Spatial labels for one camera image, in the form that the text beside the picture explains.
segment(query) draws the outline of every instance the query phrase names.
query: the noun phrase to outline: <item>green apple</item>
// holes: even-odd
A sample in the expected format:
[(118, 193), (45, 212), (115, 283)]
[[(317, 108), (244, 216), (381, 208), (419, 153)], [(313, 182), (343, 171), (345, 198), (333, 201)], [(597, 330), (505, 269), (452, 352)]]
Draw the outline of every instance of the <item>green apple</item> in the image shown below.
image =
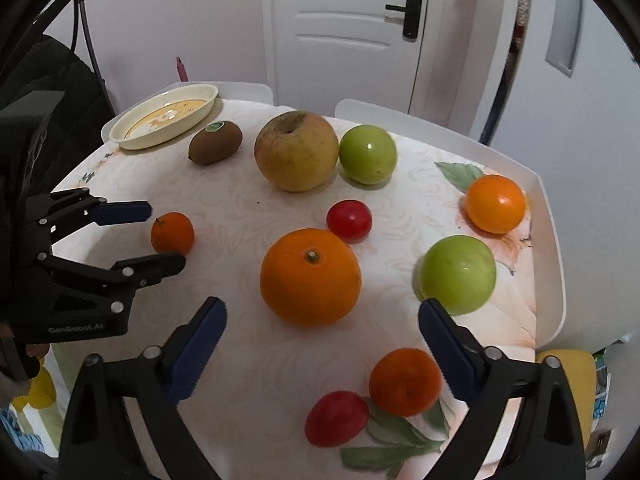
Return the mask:
[(355, 126), (340, 141), (340, 163), (348, 177), (371, 186), (388, 179), (396, 168), (396, 143), (382, 128)]
[(495, 287), (495, 261), (487, 245), (455, 235), (436, 242), (420, 268), (423, 298), (436, 298), (452, 316), (483, 306)]

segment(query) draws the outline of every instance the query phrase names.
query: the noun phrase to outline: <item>table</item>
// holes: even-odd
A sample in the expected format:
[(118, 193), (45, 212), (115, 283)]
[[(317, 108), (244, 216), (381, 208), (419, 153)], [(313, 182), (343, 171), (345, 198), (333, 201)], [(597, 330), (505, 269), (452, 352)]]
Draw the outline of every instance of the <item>table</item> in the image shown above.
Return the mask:
[[(228, 308), (228, 328), (194, 396), (182, 402), (179, 411), (219, 475), (234, 480), (382, 480), (384, 472), (344, 469), (337, 449), (311, 447), (303, 436), (304, 421), (325, 393), (341, 389), (367, 395), (369, 372), (389, 351), (406, 346), (426, 349), (417, 326), (414, 266), (438, 239), (472, 234), (458, 211), (460, 192), (434, 162), (466, 160), (394, 136), (399, 163), (385, 187), (354, 187), (336, 171), (318, 189), (286, 193), (260, 174), (253, 146), (261, 127), (288, 110), (218, 99), (209, 119), (233, 121), (244, 133), (242, 146), (231, 158), (196, 166), (187, 158), (190, 135), (141, 152), (125, 152), (108, 142), (60, 183), (58, 189), (87, 186), (94, 196), (110, 201), (148, 200), (154, 216), (143, 224), (88, 226), (55, 245), (54, 253), (59, 256), (110, 267), (117, 260), (151, 254), (151, 222), (172, 210), (190, 217), (196, 243), (183, 272), (137, 293), (127, 335), (67, 343), (56, 349), (56, 356), (67, 375), (78, 370), (91, 352), (106, 360), (130, 358), (147, 346), (162, 344), (207, 296), (218, 296)], [(338, 136), (354, 125), (328, 120)], [(353, 246), (363, 275), (360, 299), (351, 314), (331, 327), (302, 330), (289, 326), (260, 297), (262, 258), (287, 232), (324, 228), (330, 206), (347, 198), (367, 203), (374, 216), (369, 238)], [(457, 321), (469, 327), (483, 345), (499, 346), (511, 358), (531, 361), (536, 329), (532, 251), (530, 244), (512, 241), (516, 250), (508, 244), (492, 246), (497, 260), (507, 265), (497, 265), (498, 282), (490, 301)], [(443, 400), (454, 431), (466, 407), (452, 398), (448, 388)], [(140, 430), (139, 412), (128, 406), (152, 473), (165, 478), (148, 437)], [(517, 401), (508, 407), (488, 455), (485, 476), (495, 468), (506, 445), (517, 407)], [(420, 416), (410, 421), (428, 434)], [(373, 445), (366, 432), (350, 443)], [(421, 480), (435, 460), (437, 454), (411, 458), (398, 478)]]

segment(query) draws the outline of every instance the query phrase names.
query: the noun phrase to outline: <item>white chair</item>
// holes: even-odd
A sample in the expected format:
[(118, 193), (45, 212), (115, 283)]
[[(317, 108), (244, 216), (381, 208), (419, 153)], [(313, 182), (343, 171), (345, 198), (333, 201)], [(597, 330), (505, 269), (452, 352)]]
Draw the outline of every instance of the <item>white chair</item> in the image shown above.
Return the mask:
[(178, 88), (180, 86), (191, 85), (194, 83), (211, 83), (218, 87), (218, 97), (223, 99), (238, 99), (241, 101), (254, 101), (256, 103), (265, 103), (267, 105), (273, 105), (273, 92), (271, 88), (262, 83), (244, 83), (244, 82), (236, 82), (236, 81), (189, 81), (189, 82), (181, 82), (174, 83), (172, 85), (163, 88), (148, 97), (145, 97), (141, 101), (137, 102), (133, 106), (130, 106), (123, 113), (114, 117), (111, 121), (106, 123), (102, 130), (100, 131), (100, 136), (102, 137), (103, 142), (107, 142), (109, 140), (109, 132), (113, 125), (121, 118), (125, 113), (127, 113), (132, 108), (135, 108), (140, 103), (146, 101), (150, 97), (161, 94), (162, 92), (166, 92), (167, 90), (172, 90), (174, 88)]
[(564, 271), (553, 218), (542, 179), (519, 162), (463, 135), (409, 116), (355, 99), (344, 99), (335, 107), (335, 117), (360, 124), (375, 124), (395, 134), (420, 140), (441, 150), (463, 156), (508, 176), (527, 192), (531, 205), (531, 238), (534, 242), (538, 349), (549, 348), (566, 318)]

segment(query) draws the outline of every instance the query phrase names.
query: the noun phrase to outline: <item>kiwi sticker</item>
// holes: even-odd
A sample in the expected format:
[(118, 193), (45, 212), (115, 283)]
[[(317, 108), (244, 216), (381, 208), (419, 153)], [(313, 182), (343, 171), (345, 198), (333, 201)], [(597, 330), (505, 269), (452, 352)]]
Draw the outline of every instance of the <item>kiwi sticker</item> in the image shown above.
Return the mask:
[(225, 121), (217, 121), (215, 123), (211, 123), (209, 126), (207, 126), (204, 131), (209, 132), (209, 133), (213, 133), (218, 131), (220, 128), (222, 128), (222, 126), (224, 126)]

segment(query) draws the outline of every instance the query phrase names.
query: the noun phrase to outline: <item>kiwi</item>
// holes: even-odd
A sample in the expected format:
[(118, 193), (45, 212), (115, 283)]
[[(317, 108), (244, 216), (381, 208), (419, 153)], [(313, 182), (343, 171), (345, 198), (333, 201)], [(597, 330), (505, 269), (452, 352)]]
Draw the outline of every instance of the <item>kiwi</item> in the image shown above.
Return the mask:
[(191, 139), (189, 159), (195, 164), (213, 164), (233, 155), (242, 144), (242, 131), (231, 121), (211, 123)]

